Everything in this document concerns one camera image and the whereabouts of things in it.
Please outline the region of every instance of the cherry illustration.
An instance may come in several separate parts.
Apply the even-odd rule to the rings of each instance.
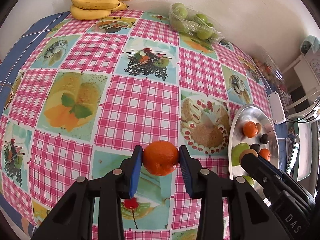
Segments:
[[[123,205],[126,209],[131,209],[134,224],[136,225],[136,229],[138,229],[136,219],[134,218],[134,210],[137,209],[139,206],[139,203],[137,202],[137,198],[133,197],[132,199],[125,199],[123,201]]]

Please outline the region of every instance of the oval metal plate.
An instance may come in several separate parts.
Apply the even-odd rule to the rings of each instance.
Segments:
[[[260,123],[262,126],[262,130],[260,134],[255,136],[254,138],[247,138],[244,136],[242,132],[243,125],[248,122],[253,121],[255,123]],[[242,169],[242,167],[239,166],[231,166],[231,150],[233,147],[235,147],[237,144],[245,142],[249,145],[252,145],[254,143],[258,143],[261,145],[262,148],[269,149],[271,153],[270,162],[279,168],[279,145],[278,145],[278,139],[276,136],[276,132],[270,132],[274,130],[273,125],[270,121],[270,119],[265,115],[265,113],[256,105],[247,104],[242,106],[238,112],[236,113],[230,130],[230,139],[228,143],[228,166],[229,166],[229,176],[230,179],[233,179],[238,176],[242,175],[248,175],[248,173]],[[268,144],[261,144],[260,143],[260,136],[264,133],[269,133],[269,143]],[[259,194],[259,196],[267,202],[265,199],[265,195],[263,193],[263,188],[260,186],[260,184],[256,181],[254,181],[254,187],[255,191]]]

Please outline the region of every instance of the plastic container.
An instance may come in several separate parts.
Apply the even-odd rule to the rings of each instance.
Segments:
[[[185,7],[183,4],[175,3],[170,5],[169,21],[171,27],[177,32],[188,33],[207,43],[220,42],[223,36],[213,26],[215,22],[212,18],[205,16],[208,20],[203,21],[191,8]]]

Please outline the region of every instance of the table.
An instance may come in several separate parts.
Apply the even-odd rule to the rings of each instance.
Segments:
[[[227,41],[211,47],[178,34],[166,16],[150,12],[126,10],[99,21],[78,21],[68,12],[44,18],[0,68],[6,73],[0,76],[0,204],[30,236],[78,176],[102,177],[135,145],[185,144],[202,166],[227,178],[238,109],[253,103],[271,118],[251,57]],[[10,151],[12,139],[20,153]],[[201,201],[188,197],[180,168],[165,177],[142,168],[135,196],[138,230],[122,206],[126,239],[196,234]],[[228,239],[226,200],[224,221]],[[96,212],[93,223],[97,239]]]

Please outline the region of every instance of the pink checkered pattern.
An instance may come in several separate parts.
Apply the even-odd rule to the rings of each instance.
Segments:
[[[230,113],[231,121],[233,121],[240,107],[241,105],[229,101],[229,113]]]
[[[259,106],[264,113],[271,118],[271,111],[270,111],[270,104],[266,94],[266,91],[263,86],[259,85],[257,82],[253,81],[252,79],[248,78],[252,101],[255,105]]]
[[[126,240],[169,240],[170,231],[124,231],[124,239]],[[92,225],[92,240],[98,240],[98,226]]]
[[[220,63],[202,54],[179,48],[180,86],[228,100]]]
[[[29,162],[31,196],[53,207],[78,176],[89,177],[92,145],[35,130]]]
[[[177,145],[179,88],[148,79],[112,76],[94,143],[133,150],[156,140]]]
[[[214,171],[220,177],[228,178],[227,158],[206,158],[199,159],[199,161],[204,168]],[[180,167],[178,167],[175,184],[171,229],[197,226],[199,224],[201,200],[189,198]]]
[[[244,58],[246,61],[248,61],[249,63],[253,63],[253,59],[248,56],[247,54],[245,54],[241,49],[239,49],[236,45],[233,45],[234,49],[235,49],[235,53],[240,56],[241,58]]]
[[[246,76],[245,69],[234,52],[218,43],[213,44],[213,48],[218,55],[219,61],[223,65],[226,65]]]
[[[9,118],[34,128],[57,71],[28,70],[12,102]]]
[[[70,22],[63,25],[54,36],[65,36],[70,34],[85,33],[98,20],[80,21],[72,19]]]
[[[140,18],[142,14],[143,14],[143,11],[124,10],[124,11],[115,11],[110,16],[112,16],[112,17]]]
[[[160,22],[140,19],[133,27],[130,35],[179,46],[178,33],[173,31],[168,24]]]
[[[27,61],[24,63],[21,69],[28,69],[32,65],[32,63],[36,60],[38,55],[41,53],[44,46],[47,44],[47,42],[51,38],[44,38],[40,44],[35,48],[35,50],[31,53],[30,57],[27,59]]]
[[[73,16],[71,15],[71,13],[69,13],[69,14],[65,17],[65,19],[73,19]]]
[[[4,143],[3,137],[4,137],[5,128],[7,126],[7,122],[8,122],[8,118],[5,115],[2,115],[0,118],[0,150],[2,149],[2,145]],[[2,169],[1,160],[2,158],[0,158],[0,170]]]
[[[2,187],[4,198],[8,201],[8,203],[31,224],[36,225],[33,219],[30,195],[18,187],[4,173],[2,173]]]
[[[85,33],[77,41],[60,68],[111,74],[127,39],[126,35]]]

